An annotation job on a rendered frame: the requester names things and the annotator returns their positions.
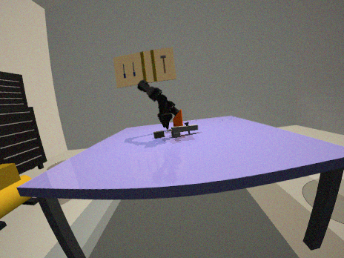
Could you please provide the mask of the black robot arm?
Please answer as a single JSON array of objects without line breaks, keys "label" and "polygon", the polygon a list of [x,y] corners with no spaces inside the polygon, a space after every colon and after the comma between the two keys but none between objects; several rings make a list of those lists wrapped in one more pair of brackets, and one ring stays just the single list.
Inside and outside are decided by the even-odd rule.
[{"label": "black robot arm", "polygon": [[172,101],[168,101],[166,96],[163,94],[161,95],[162,91],[157,87],[150,87],[150,85],[145,81],[142,80],[138,83],[138,89],[143,90],[144,92],[147,92],[147,95],[149,95],[149,98],[153,101],[158,102],[158,105],[165,105],[168,104],[167,107],[167,113],[172,113],[173,115],[177,115],[179,110],[175,108],[175,104]]}]

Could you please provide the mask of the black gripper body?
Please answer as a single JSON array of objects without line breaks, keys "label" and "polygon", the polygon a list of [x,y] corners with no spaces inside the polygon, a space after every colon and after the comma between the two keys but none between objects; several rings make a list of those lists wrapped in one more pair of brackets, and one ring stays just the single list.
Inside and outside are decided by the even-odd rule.
[{"label": "black gripper body", "polygon": [[167,107],[168,107],[168,104],[159,105],[159,106],[158,106],[159,113],[157,114],[157,116],[158,116],[159,118],[162,118],[162,119],[170,119],[170,118],[173,118],[173,116],[172,116],[171,113],[167,113]]}]

